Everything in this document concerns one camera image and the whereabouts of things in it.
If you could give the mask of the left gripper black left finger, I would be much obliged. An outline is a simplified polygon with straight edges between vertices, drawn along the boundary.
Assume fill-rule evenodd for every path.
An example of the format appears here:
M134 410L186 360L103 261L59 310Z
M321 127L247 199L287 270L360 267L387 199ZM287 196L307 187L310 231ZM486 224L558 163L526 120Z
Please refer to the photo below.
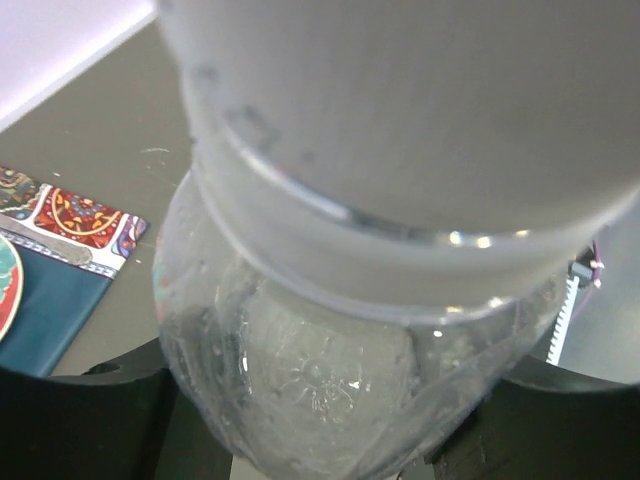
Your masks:
M81 375L1 371L4 479L228 479L232 460L158 340Z

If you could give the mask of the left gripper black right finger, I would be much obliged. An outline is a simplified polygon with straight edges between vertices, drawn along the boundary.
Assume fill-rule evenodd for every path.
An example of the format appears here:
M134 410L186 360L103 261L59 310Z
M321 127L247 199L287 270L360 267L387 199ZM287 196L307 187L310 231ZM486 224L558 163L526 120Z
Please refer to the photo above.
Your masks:
M639 387L526 357L425 460L438 479L636 479Z

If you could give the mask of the clear bottle orange base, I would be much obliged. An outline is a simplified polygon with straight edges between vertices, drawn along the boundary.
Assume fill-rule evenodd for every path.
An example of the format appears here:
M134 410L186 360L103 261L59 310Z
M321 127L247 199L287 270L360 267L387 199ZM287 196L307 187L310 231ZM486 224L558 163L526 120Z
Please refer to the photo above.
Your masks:
M191 165L159 339L271 479L449 436L639 196L635 1L160 1Z

